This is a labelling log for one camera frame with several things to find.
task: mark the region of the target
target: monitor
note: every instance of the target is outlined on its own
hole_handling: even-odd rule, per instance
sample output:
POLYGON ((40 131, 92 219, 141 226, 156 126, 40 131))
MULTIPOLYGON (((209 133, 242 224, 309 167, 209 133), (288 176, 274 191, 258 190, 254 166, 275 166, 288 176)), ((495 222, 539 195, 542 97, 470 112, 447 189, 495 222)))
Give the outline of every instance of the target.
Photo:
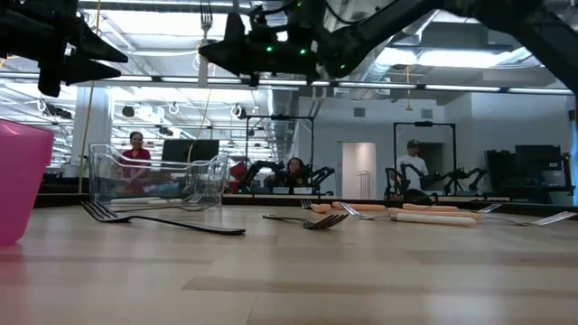
POLYGON ((209 161, 219 154, 219 140, 164 140, 163 161, 187 163, 209 161))
POLYGON ((522 171, 561 171, 560 145, 517 145, 517 167, 522 171))

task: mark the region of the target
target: pink plastic cup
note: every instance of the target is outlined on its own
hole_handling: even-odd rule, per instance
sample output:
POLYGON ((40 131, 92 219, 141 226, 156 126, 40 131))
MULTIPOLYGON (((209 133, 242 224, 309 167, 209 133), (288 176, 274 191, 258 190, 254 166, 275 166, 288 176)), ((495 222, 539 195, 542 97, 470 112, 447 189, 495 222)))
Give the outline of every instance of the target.
POLYGON ((0 246, 23 237, 53 140, 50 131, 0 119, 0 246))

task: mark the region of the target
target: table surface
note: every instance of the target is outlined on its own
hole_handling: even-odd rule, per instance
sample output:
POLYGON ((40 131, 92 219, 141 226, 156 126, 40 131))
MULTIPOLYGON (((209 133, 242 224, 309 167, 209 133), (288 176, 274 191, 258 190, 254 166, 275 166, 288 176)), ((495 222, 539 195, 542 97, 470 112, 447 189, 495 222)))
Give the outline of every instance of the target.
POLYGON ((476 227, 348 218, 329 231, 262 219, 298 208, 156 211, 247 228, 224 237, 37 209, 0 248, 3 325, 578 323, 578 223, 476 227))

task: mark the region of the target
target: person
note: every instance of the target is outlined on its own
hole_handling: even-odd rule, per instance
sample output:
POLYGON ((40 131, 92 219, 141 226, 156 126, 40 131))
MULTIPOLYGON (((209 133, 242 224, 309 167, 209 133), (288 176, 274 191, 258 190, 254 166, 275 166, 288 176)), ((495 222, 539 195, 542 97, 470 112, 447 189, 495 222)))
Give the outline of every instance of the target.
MULTIPOLYGON (((413 165, 419 172, 421 172, 424 176, 427 176, 427 166, 422 158, 418 156, 419 154, 419 141, 417 140, 410 140, 407 143, 407 154, 398 157, 396 162, 396 167, 399 172, 402 172, 401 165, 402 164, 411 164, 413 165)), ((396 179, 396 176, 393 172, 389 174, 389 177, 393 180, 396 179)), ((409 181, 408 189, 413 190, 422 190, 422 183, 420 176, 411 168, 406 168, 406 178, 409 181)))
MULTIPOLYGON (((141 161, 148 161, 151 160, 151 153, 148 150, 143 148, 143 134, 134 131, 130 134, 130 144, 132 145, 131 150, 127 150, 122 153, 123 157, 128 159, 136 159, 141 161)), ((131 162, 128 160, 122 161, 124 165, 133 165, 133 166, 146 166, 148 163, 146 162, 131 162)), ((148 169, 146 168, 125 168, 123 170, 125 179, 128 181, 128 190, 134 194, 142 194, 143 184, 138 184, 137 180, 146 178, 148 169)))
POLYGON ((293 157, 287 162, 287 179, 285 187, 295 188, 302 187, 307 180, 303 178, 305 173, 305 164, 300 158, 293 157))

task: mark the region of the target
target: fork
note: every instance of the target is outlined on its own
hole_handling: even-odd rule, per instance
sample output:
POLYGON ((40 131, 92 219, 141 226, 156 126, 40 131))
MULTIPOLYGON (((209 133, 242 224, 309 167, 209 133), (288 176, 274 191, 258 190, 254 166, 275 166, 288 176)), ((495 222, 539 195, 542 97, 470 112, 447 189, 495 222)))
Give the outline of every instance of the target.
POLYGON ((228 235, 228 236, 235 236, 235 235, 243 235, 245 234, 245 229, 238 229, 238 228, 223 228, 223 227, 211 227, 199 224, 192 224, 192 223, 183 223, 183 222, 176 222, 170 220, 164 220, 161 218, 152 218, 152 217, 145 217, 145 216, 128 216, 128 217, 120 217, 115 212, 109 210, 107 207, 103 206, 98 202, 81 202, 82 208, 88 212, 88 214, 98 222, 102 223, 130 223, 131 219, 142 219, 142 220, 149 220, 149 221, 156 221, 160 223, 165 223, 177 227, 183 227, 193 230, 199 230, 204 232, 209 232, 212 234, 219 234, 219 235, 228 235))
POLYGON ((303 209, 312 209, 310 200, 301 200, 301 208, 303 209))
POLYGON ((541 218, 539 220, 533 221, 533 222, 519 222, 519 221, 514 221, 514 220, 510 220, 507 218, 501 218, 501 217, 484 217, 484 218, 489 218, 489 219, 494 219, 494 220, 500 220, 500 221, 506 221, 509 222, 511 224, 514 224, 516 226, 523 226, 523 227, 542 227, 545 225, 549 225, 558 221, 562 221, 571 217, 574 217, 578 215, 578 213, 575 212, 569 212, 569 211, 565 211, 565 212, 561 212, 558 213, 556 215, 553 215, 551 217, 547 217, 547 218, 541 218))
POLYGON ((348 215, 330 215, 327 218, 324 218, 323 220, 317 221, 317 222, 311 222, 310 220, 307 220, 306 218, 289 218, 289 217, 276 217, 275 215, 264 215, 263 218, 267 218, 267 219, 272 219, 272 220, 281 220, 281 221, 286 221, 286 220, 297 220, 297 221, 301 221, 303 222, 303 227, 305 229, 309 229, 309 230, 324 230, 324 229, 329 229, 339 223, 341 223, 341 221, 345 220, 345 218, 348 215))
POLYGON ((389 215, 386 216, 377 216, 377 217, 369 217, 369 216, 364 216, 361 213, 359 213, 357 210, 355 210, 354 208, 352 208, 349 204, 347 203, 343 203, 340 202, 341 207, 347 211, 347 213, 349 213, 353 218, 357 219, 357 220, 374 220, 377 218, 386 218, 389 217, 389 215))
POLYGON ((213 26, 213 10, 210 0, 200 1, 200 27, 204 32, 203 40, 207 40, 207 34, 213 26))

